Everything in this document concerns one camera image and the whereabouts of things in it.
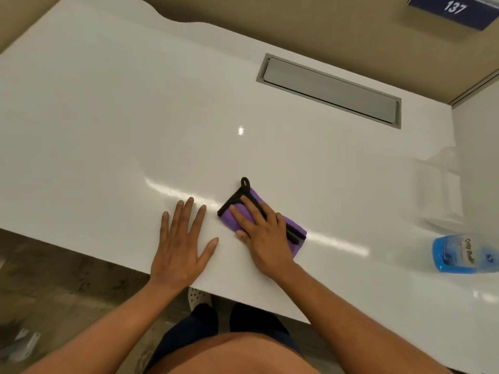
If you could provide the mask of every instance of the blue spray bottle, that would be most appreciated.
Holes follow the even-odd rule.
[[[450,235],[433,242],[433,261],[447,273],[499,272],[499,250],[475,235]]]

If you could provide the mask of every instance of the hand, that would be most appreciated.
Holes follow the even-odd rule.
[[[260,206],[267,214],[267,220],[247,197],[241,201],[253,217],[255,224],[246,219],[240,211],[230,206],[234,219],[245,231],[236,231],[236,236],[249,248],[251,257],[257,268],[273,280],[284,270],[294,265],[290,246],[286,238],[286,221],[284,217],[275,213],[266,203]]]
[[[219,239],[212,239],[198,258],[198,238],[206,213],[206,206],[200,207],[190,232],[187,232],[194,199],[179,201],[168,230],[169,214],[163,213],[159,246],[151,265],[150,282],[165,285],[175,292],[190,286],[203,273],[209,259],[215,253]]]

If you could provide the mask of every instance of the white shoe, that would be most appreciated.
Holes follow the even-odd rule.
[[[212,295],[210,293],[205,293],[204,291],[190,287],[187,294],[191,311],[201,303],[207,303],[208,306],[212,305]]]

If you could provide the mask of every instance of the floor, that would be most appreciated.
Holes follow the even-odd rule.
[[[0,372],[16,374],[76,336],[135,294],[148,275],[0,229],[0,332],[8,326],[41,333],[33,353]],[[220,332],[228,331],[233,302],[216,298]],[[190,313],[184,291],[165,309],[118,370],[143,371],[161,336]],[[305,323],[281,318],[309,363],[324,374],[342,373],[334,356]]]

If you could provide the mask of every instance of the blue sign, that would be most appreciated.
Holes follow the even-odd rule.
[[[490,0],[409,0],[408,5],[477,30],[499,17],[499,5]]]

